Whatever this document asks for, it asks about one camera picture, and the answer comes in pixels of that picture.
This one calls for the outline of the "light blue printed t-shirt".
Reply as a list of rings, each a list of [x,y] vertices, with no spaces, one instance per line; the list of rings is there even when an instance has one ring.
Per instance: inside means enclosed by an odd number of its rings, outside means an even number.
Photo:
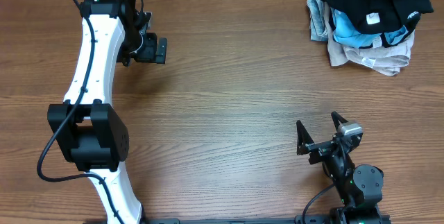
[[[403,26],[399,30],[385,33],[360,33],[348,16],[337,9],[330,10],[329,24],[335,42],[358,49],[392,47],[405,41],[414,32],[412,27]]]

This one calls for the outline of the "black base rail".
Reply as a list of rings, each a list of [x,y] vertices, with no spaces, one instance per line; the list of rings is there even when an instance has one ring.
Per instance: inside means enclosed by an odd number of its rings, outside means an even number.
[[[207,219],[207,220],[179,220],[178,218],[154,218],[147,219],[149,224],[302,224],[302,216],[293,218],[245,218],[245,219]],[[307,224],[330,224],[335,223],[328,215],[307,215]],[[351,223],[374,223],[370,221],[352,221]],[[382,221],[376,222],[390,224],[389,216],[383,216]]]

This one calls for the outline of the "grey folded garment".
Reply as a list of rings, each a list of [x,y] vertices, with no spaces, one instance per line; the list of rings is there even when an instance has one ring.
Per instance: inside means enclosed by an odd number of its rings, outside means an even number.
[[[310,39],[313,41],[328,41],[328,33],[324,21],[324,2],[321,0],[307,0],[309,9]]]

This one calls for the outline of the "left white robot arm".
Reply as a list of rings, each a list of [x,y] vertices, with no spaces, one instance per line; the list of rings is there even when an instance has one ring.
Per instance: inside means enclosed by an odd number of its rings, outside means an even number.
[[[147,223],[126,170],[129,133],[112,106],[117,64],[132,61],[164,64],[167,39],[149,32],[151,12],[141,0],[75,1],[82,17],[83,38],[76,71],[61,104],[51,104],[47,120],[53,132],[37,162],[47,182],[89,178],[106,212],[106,223]],[[42,165],[53,143],[78,174],[50,178]]]

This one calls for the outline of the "beige folded garment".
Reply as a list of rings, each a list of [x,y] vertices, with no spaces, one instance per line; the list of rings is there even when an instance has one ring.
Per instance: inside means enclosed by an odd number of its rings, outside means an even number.
[[[333,67],[338,67],[351,61],[386,76],[394,76],[399,74],[402,67],[409,64],[415,31],[397,46],[357,49],[334,41],[333,30],[328,22],[331,18],[328,15],[329,12],[331,12],[330,7],[325,3],[323,16],[327,31],[327,52],[330,57],[330,64]]]

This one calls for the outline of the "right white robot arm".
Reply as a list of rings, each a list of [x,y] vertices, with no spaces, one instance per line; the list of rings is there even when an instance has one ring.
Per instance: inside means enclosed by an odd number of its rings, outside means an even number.
[[[360,145],[363,128],[354,121],[331,113],[336,132],[332,139],[315,143],[301,121],[297,127],[297,154],[309,155],[309,163],[321,163],[332,184],[315,195],[305,206],[296,223],[326,224],[391,224],[389,215],[383,215],[378,203],[383,198],[384,172],[369,164],[355,165],[350,152]],[[309,215],[309,207],[324,193],[335,188],[342,207],[332,208],[328,214]]]

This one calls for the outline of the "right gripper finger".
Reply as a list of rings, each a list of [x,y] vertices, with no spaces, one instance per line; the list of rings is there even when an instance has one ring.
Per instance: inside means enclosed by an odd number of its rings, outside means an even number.
[[[333,120],[335,130],[339,130],[341,125],[348,122],[337,111],[333,111],[331,113],[331,118]]]
[[[297,155],[306,155],[311,152],[311,146],[314,144],[313,139],[307,132],[301,120],[296,122],[297,128]]]

